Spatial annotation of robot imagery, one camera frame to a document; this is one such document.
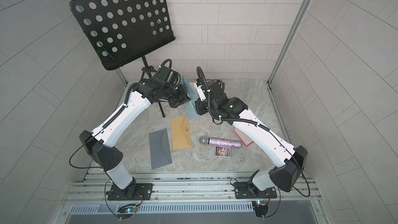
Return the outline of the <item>light blue envelope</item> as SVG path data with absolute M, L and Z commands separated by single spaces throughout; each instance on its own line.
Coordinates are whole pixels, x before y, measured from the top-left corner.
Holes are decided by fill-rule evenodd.
M 181 84 L 186 89 L 188 97 L 190 98 L 190 100 L 184 104 L 186 107 L 186 113 L 188 115 L 188 119 L 189 120 L 196 119 L 199 117 L 199 114 L 197 113 L 197 111 L 195 109 L 195 101 L 197 101 L 199 99 L 197 90 L 191 86 L 191 84 L 188 82 L 188 80 L 186 79 L 185 76 L 182 76 Z

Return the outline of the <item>pink white letter paper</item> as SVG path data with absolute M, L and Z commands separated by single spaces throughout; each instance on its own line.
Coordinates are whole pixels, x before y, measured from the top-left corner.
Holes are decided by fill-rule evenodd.
M 235 134 L 239 137 L 239 139 L 244 143 L 246 147 L 250 146 L 251 144 L 254 143 L 254 141 L 246 135 L 243 131 L 241 131 L 238 128 L 234 129 Z

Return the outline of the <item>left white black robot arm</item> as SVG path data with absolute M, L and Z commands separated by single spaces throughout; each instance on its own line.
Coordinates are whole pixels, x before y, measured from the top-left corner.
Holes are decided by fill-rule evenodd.
M 166 59 L 153 76 L 129 86 L 124 102 L 100 126 L 80 134 L 86 152 L 112 180 L 112 192 L 119 197 L 131 199 L 136 194 L 136 180 L 115 147 L 120 136 L 153 103 L 167 102 L 171 108 L 187 103 L 190 98 L 180 80 L 181 75 L 172 70 L 172 60 Z

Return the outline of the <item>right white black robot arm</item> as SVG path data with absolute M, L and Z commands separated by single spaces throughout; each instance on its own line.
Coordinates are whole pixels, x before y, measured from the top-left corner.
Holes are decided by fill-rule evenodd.
M 271 187 L 290 192 L 304 168 L 308 151 L 303 146 L 294 146 L 263 124 L 237 97 L 227 97 L 224 83 L 207 80 L 201 67 L 197 67 L 195 87 L 199 99 L 195 102 L 199 115 L 209 113 L 215 124 L 228 123 L 253 140 L 271 159 L 274 166 L 254 172 L 248 181 L 249 191 L 258 195 Z

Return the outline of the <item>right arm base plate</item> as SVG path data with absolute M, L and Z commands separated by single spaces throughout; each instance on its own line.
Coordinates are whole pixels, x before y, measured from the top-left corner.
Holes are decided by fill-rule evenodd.
M 277 192 L 274 187 L 267 188 L 264 191 L 249 190 L 249 185 L 246 182 L 231 183 L 235 190 L 236 199 L 276 199 Z

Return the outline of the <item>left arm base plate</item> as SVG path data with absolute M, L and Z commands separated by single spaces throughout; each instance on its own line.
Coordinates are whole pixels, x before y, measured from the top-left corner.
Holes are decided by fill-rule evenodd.
M 105 191 L 108 201 L 147 201 L 150 200 L 154 184 L 135 184 L 126 189 L 119 189 L 115 184 L 110 190 Z

